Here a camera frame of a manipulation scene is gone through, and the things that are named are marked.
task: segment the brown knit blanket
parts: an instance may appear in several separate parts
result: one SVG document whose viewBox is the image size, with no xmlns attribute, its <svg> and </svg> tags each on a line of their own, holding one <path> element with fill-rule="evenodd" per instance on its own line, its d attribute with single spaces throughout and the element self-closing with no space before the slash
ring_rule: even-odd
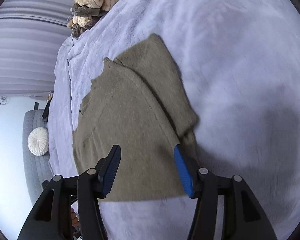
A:
<svg viewBox="0 0 300 240">
<path fill-rule="evenodd" d="M 152 34 L 113 61 L 105 58 L 102 74 L 92 80 L 73 133 L 78 172 L 118 144 L 121 163 L 106 201 L 183 195 L 173 148 L 183 143 L 193 154 L 197 122 L 171 55 Z"/>
</svg>

